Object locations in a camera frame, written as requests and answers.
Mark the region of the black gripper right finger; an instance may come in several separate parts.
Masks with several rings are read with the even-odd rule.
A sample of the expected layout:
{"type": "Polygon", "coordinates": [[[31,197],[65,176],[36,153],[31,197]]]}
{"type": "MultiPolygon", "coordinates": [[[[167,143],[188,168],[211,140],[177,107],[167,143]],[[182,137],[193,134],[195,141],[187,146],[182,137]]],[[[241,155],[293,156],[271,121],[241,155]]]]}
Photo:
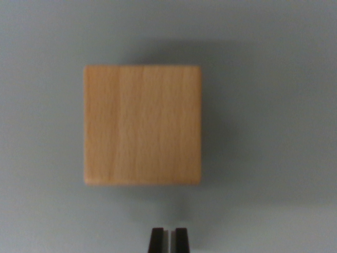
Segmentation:
{"type": "Polygon", "coordinates": [[[171,231],[170,253],[190,253],[189,237],[186,228],[171,231]]]}

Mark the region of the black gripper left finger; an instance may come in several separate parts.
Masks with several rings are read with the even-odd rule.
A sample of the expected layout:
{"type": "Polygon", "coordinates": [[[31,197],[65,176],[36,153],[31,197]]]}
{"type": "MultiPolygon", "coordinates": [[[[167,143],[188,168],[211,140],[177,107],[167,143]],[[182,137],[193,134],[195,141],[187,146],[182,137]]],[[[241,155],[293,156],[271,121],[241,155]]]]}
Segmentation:
{"type": "Polygon", "coordinates": [[[148,253],[168,253],[169,233],[164,228],[153,228],[151,232],[148,253]]]}

